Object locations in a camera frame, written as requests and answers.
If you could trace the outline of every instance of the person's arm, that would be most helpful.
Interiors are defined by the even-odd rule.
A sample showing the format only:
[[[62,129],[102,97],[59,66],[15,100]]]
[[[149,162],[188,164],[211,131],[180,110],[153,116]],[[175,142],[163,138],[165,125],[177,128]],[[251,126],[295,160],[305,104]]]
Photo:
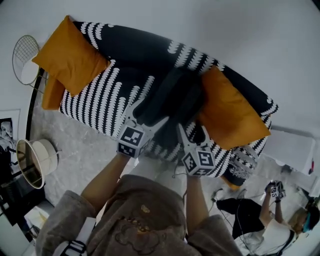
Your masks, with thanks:
[[[130,157],[117,154],[103,170],[85,187],[81,196],[95,209],[96,213],[104,207],[112,197],[117,182]]]
[[[259,216],[259,219],[265,228],[269,225],[270,221],[272,220],[270,213],[269,213],[270,199],[271,199],[271,194],[270,194],[270,190],[268,189],[266,192],[266,195],[265,195],[262,207],[261,207],[260,216]]]
[[[209,217],[209,211],[202,192],[201,180],[187,176],[186,181],[186,226],[190,236],[196,227]]]
[[[280,224],[284,222],[282,218],[281,201],[278,198],[275,201],[275,220]]]

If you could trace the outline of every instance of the orange pillow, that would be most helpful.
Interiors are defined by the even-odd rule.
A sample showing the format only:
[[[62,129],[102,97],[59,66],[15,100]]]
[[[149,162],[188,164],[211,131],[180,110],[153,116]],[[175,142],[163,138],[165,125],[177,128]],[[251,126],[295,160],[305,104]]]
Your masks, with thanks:
[[[62,83],[50,75],[44,89],[42,108],[44,110],[58,110],[64,96],[65,89],[66,88]]]
[[[230,150],[270,135],[249,102],[216,66],[201,78],[207,99],[198,119],[221,148]]]
[[[66,16],[32,60],[62,83],[71,96],[79,94],[108,61],[86,41]]]

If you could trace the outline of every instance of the marble floor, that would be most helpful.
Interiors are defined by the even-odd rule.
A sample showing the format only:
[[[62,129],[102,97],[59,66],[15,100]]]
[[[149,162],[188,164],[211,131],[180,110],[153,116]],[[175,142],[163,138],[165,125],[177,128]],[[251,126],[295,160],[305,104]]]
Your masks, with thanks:
[[[40,90],[44,90],[44,83],[40,85]],[[43,110],[41,107],[42,97],[41,93],[37,94],[30,139],[48,139],[57,151],[61,151],[58,155],[58,167],[45,177],[44,187],[46,198],[53,205],[56,205],[66,190],[81,193],[90,180],[116,154],[116,142],[57,110]],[[135,161],[132,159],[126,166],[124,173],[129,173],[134,166]],[[166,168],[172,172],[172,175],[174,174],[174,166],[169,164]],[[177,175],[175,179],[180,180],[182,189],[185,191],[186,175]],[[203,193],[208,208],[211,209],[211,215],[221,214],[218,209],[212,207],[211,195],[214,191],[223,188],[225,198],[229,198],[237,197],[242,190],[246,189],[245,197],[261,204],[261,196],[270,180],[281,180],[285,184],[287,196],[283,200],[282,211],[284,219],[289,220],[300,206],[306,205],[307,198],[297,186],[287,181],[287,174],[281,173],[280,166],[271,158],[262,155],[254,175],[236,192],[231,191],[220,178],[201,178]],[[224,215],[233,224],[234,216],[227,213]],[[232,230],[229,223],[226,222],[226,225]]]

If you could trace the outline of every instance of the sweatshirt sleeve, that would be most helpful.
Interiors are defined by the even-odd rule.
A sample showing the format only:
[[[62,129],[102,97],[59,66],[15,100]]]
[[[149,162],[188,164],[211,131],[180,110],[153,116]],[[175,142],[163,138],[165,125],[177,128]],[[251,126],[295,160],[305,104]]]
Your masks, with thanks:
[[[203,256],[242,256],[220,215],[200,223],[190,235],[188,244]]]
[[[38,235],[36,255],[52,255],[62,242],[76,239],[87,217],[96,217],[93,206],[82,196],[66,191]]]

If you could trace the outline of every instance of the wire mesh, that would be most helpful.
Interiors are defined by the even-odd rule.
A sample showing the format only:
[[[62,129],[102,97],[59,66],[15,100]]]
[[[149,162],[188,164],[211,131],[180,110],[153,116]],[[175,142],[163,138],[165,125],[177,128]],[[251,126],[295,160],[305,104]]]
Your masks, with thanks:
[[[24,65],[38,54],[40,48],[37,41],[31,35],[24,35],[15,44],[12,54],[12,68],[15,77],[23,85],[32,84],[38,77],[35,76],[31,83],[23,83],[21,79]]]

